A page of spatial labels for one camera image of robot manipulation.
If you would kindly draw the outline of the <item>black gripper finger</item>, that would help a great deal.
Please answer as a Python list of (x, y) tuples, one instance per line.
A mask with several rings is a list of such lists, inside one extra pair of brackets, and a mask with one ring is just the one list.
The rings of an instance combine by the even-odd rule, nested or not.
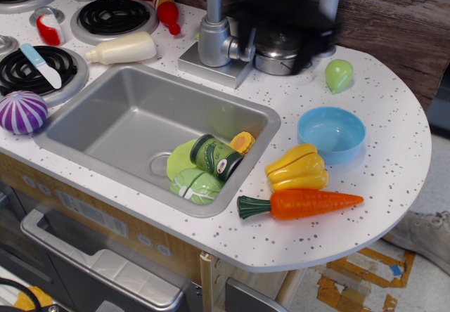
[(238, 48), (240, 59), (253, 59), (255, 55), (256, 27), (247, 22), (238, 22)]
[(301, 45), (290, 71), (291, 75), (299, 74), (310, 64), (311, 59), (328, 50), (330, 42), (324, 39), (309, 40)]

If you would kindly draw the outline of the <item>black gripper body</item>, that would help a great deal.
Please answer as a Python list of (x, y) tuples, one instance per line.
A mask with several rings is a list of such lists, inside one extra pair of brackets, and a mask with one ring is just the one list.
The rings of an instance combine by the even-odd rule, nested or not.
[(291, 27), (310, 39), (320, 39), (318, 27), (313, 24), (314, 0), (231, 0), (229, 15), (256, 28), (269, 25)]

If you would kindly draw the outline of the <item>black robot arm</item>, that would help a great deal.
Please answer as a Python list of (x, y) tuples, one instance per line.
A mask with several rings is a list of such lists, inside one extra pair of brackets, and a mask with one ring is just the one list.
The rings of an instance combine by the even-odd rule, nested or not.
[(238, 24), (238, 46), (244, 50), (255, 39), (284, 33), (297, 50), (290, 74), (298, 74), (310, 60), (324, 52), (335, 40), (338, 24), (319, 10), (313, 0), (231, 0), (228, 14)]

